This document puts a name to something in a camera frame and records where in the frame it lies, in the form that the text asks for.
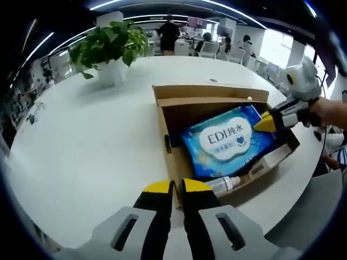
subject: white round table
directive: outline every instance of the white round table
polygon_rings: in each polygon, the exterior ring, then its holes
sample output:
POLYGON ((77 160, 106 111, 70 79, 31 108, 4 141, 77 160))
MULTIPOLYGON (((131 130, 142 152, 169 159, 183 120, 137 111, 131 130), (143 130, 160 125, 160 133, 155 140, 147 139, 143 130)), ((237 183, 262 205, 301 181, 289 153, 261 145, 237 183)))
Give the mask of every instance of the white round table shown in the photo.
MULTIPOLYGON (((132 206, 148 184, 168 178, 152 85, 242 85, 285 97, 239 64, 199 57, 139 58, 121 88, 72 76, 39 99, 46 110, 15 137, 9 183, 20 205, 64 247, 88 241, 92 230, 123 206, 132 206)), ((292 208, 309 183, 322 150, 312 129, 297 124, 298 149, 274 173, 240 192, 237 208, 267 233, 292 208)), ((165 259, 189 259, 183 214, 172 212, 165 259)))

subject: blue package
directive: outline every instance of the blue package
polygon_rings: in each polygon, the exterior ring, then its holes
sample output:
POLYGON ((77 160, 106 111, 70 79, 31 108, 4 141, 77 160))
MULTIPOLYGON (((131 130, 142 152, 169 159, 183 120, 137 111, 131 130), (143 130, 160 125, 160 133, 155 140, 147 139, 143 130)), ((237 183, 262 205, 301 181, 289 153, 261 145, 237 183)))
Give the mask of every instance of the blue package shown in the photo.
POLYGON ((233 176, 253 158, 274 146, 271 133, 253 131, 261 116, 241 106, 188 128, 182 138, 197 179, 233 176))

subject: black shirt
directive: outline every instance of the black shirt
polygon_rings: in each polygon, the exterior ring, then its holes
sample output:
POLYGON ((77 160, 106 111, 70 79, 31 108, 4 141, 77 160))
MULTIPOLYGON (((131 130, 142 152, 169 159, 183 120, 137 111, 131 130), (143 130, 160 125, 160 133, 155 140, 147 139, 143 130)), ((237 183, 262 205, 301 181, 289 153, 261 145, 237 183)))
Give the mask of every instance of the black shirt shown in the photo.
POLYGON ((174 23, 164 23, 158 30, 158 34, 162 34, 165 41, 175 41, 180 35, 178 25, 174 23))

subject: white flower pot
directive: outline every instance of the white flower pot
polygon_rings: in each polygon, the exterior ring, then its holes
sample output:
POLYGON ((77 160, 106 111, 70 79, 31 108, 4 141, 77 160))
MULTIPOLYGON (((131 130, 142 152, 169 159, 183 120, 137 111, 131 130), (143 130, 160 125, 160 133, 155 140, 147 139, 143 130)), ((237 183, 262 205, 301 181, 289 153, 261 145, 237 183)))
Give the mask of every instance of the white flower pot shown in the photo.
POLYGON ((99 63, 97 70, 99 82, 105 87, 119 86, 126 78, 128 66, 124 64, 123 60, 111 60, 108 64, 105 62, 99 63))

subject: potted plant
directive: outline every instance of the potted plant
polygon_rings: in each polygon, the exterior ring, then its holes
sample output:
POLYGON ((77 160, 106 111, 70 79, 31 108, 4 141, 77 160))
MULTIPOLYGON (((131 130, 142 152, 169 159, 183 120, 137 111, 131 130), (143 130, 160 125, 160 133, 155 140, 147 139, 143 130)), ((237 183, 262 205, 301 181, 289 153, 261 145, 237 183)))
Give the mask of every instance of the potted plant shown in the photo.
POLYGON ((132 21, 111 22, 110 27, 97 27, 70 51, 70 61, 84 78, 93 75, 85 69, 98 71, 102 85, 118 85, 125 79, 129 67, 138 55, 148 52, 148 41, 142 28, 132 21))

